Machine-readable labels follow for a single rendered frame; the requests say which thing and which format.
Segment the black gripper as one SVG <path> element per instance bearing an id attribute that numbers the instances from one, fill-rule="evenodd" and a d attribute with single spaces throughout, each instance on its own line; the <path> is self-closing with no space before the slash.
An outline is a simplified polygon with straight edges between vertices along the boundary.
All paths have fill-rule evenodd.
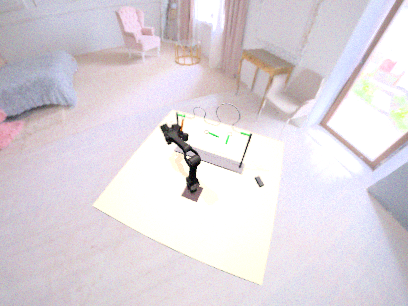
<path id="1" fill-rule="evenodd" d="M 188 136 L 189 136 L 189 134 L 188 133 L 183 133 L 184 131 L 180 131 L 180 134 L 178 134 L 178 137 L 180 137 L 183 141 L 188 141 Z"/>

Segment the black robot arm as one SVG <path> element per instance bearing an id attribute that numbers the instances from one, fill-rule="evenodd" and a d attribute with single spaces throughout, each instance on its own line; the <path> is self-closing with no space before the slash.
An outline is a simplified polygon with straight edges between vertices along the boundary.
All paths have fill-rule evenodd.
<path id="1" fill-rule="evenodd" d="M 165 136 L 165 141 L 168 145 L 175 143 L 184 152 L 184 160 L 189 166 L 189 176 L 186 177 L 186 186 L 188 188 L 188 192 L 196 194 L 198 186 L 200 186 L 200 183 L 196 177 L 196 173 L 197 167 L 201 163 L 201 158 L 198 152 L 192 149 L 190 144 L 187 144 L 180 137 L 178 137 L 178 134 L 180 134 L 180 130 L 182 127 L 181 125 L 174 123 L 171 124 L 172 129 L 169 129 L 168 127 L 169 126 L 167 123 L 160 126 Z M 192 151 L 193 153 L 195 153 L 195 155 L 187 159 L 188 151 Z"/>

